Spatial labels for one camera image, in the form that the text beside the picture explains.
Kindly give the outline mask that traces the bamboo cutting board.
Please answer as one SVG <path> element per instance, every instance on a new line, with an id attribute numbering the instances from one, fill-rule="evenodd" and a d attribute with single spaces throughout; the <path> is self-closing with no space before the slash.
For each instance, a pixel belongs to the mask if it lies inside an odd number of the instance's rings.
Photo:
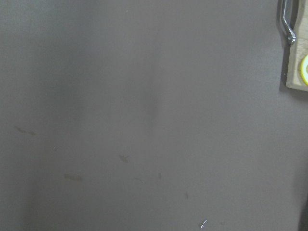
<path id="1" fill-rule="evenodd" d="M 290 47 L 286 86 L 307 91 L 300 76 L 300 63 L 308 54 L 308 2 L 306 0 L 283 0 L 281 23 Z"/>

